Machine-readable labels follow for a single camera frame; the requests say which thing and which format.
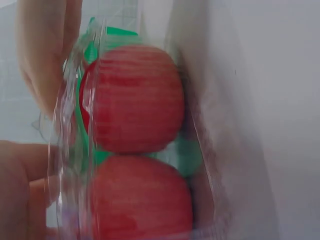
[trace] clear plastic packaging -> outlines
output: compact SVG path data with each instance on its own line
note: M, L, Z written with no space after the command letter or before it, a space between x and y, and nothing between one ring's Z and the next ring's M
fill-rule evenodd
M179 51L156 42L92 19L65 64L51 159L61 240L226 238L197 97Z

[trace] red apple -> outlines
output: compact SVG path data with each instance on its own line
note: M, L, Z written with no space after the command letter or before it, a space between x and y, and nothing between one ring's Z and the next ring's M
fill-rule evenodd
M177 170L144 156L111 156L90 184L95 240L153 239L192 231L191 195Z
M93 86L94 81L93 137L106 151L158 152L176 138L184 118L184 93L177 67L165 51L121 46L88 67L79 96L87 130L83 92L85 83Z

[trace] plastic wrap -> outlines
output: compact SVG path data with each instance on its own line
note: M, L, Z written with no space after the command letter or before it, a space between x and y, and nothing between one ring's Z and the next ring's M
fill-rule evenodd
M193 86L179 51L156 42L92 19L65 64L51 159L61 240L226 237Z

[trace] white surface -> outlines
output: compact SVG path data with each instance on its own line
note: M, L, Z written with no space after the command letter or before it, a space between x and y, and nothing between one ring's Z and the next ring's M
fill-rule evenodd
M320 239L319 11L316 0L144 1L144 33L176 40L202 95L230 239Z
M15 3L17 0L0 0L0 8Z

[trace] green plastic tray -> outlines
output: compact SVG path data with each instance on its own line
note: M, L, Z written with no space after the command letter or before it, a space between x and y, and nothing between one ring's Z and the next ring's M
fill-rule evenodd
M90 20L90 23L93 22L94 20L95 18L93 17ZM139 35L136 32L127 31L127 30L123 30L115 27L107 27L106 34L112 35L112 36L139 37ZM111 44L108 44L108 49L111 50L113 48L119 47L121 45L127 45L127 44L130 44L130 41L111 43ZM95 47L95 44L92 41L84 51L84 59L90 64L94 62L97 59L97 57L98 57L98 49ZM76 94L77 101L75 106L75 118L76 118L77 129L79 134L77 134L76 136L74 150L71 151L71 155L73 159L82 159L81 164L78 167L80 168L81 171L86 171L89 166L89 151L88 151L89 137L84 127L80 105L79 105L80 83L82 81L83 74L84 74L83 72L79 72L80 77L78 78L78 82L76 85L75 94ZM103 151L99 149L99 147L96 147L96 146L92 146L92 147L94 147L94 149L92 149L94 165L101 164L108 156L113 154L112 152ZM192 175L203 161L198 141L196 139L187 139L183 137L181 133L178 134L177 138L172 143L170 143L165 150L160 152L148 153L146 155L172 165L173 167L177 168L180 174L184 177L188 177Z

